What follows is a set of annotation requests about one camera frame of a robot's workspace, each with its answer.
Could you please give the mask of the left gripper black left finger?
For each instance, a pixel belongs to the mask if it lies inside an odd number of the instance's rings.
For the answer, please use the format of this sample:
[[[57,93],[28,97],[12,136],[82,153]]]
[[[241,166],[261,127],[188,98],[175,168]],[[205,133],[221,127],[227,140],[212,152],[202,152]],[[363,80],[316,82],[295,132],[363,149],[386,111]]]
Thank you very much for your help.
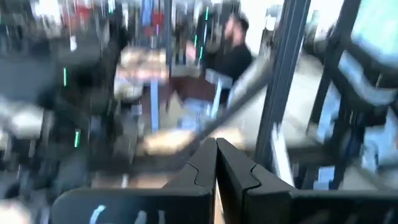
[[[74,189],[52,205],[53,224],[210,224],[214,219],[217,143],[206,139],[160,189]]]

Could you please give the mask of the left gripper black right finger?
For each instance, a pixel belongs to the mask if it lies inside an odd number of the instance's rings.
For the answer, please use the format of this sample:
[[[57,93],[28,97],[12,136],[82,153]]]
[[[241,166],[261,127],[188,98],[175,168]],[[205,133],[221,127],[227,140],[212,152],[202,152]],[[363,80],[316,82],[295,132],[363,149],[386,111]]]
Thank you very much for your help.
[[[226,223],[397,224],[397,194],[371,190],[299,190],[223,138],[217,178]]]

